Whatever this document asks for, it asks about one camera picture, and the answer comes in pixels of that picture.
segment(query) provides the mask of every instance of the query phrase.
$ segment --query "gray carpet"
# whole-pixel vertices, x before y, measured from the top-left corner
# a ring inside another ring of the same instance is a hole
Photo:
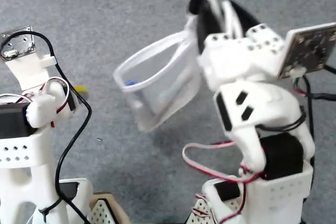
[[[283,36],[291,28],[336,21],[336,0],[237,1]],[[172,119],[144,134],[133,123],[112,77],[116,66],[128,56],[182,29],[187,2],[0,0],[0,30],[32,24],[52,41],[68,77],[90,90],[93,117],[65,161],[62,177],[86,177],[95,190],[113,192],[133,222],[183,222],[194,203],[194,193],[209,177],[188,168],[181,149],[190,141],[224,139],[212,94],[205,85]],[[46,52],[42,43],[38,49]],[[335,55],[329,63],[336,66]],[[19,92],[4,65],[0,66],[0,75],[2,92]],[[334,76],[321,72],[309,77],[314,91],[336,92]],[[335,111],[335,103],[314,103],[317,171],[303,210],[308,223],[334,223],[336,219]],[[82,113],[54,131],[57,157],[84,116]],[[236,150],[200,154],[200,162],[227,172],[234,172],[240,161]]]

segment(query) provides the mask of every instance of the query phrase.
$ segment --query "black cable tie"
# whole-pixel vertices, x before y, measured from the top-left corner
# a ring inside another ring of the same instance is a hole
[[[47,223],[47,215],[49,214],[49,212],[53,210],[55,207],[57,207],[61,202],[62,202],[62,199],[58,198],[58,200],[54,204],[52,204],[50,207],[46,207],[42,210],[40,209],[38,210],[43,215],[44,223]]]

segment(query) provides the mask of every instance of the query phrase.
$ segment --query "yellow object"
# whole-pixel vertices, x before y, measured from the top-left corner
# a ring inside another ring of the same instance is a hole
[[[73,85],[77,92],[88,92],[88,89],[83,85]]]

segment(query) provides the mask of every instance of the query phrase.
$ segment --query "circuit board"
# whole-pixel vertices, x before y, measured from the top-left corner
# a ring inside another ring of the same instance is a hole
[[[278,79],[289,77],[290,70],[296,67],[304,67],[306,73],[323,69],[335,44],[336,23],[289,31]]]
[[[0,33],[0,42],[18,31],[32,31],[30,25]],[[5,58],[18,58],[36,52],[34,37],[32,35],[21,35],[14,37],[4,45],[2,56]]]

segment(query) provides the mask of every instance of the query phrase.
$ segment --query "transparent plastic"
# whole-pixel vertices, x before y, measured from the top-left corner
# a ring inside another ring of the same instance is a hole
[[[115,70],[140,131],[158,127],[197,94],[197,56],[193,34],[182,31],[143,48]]]

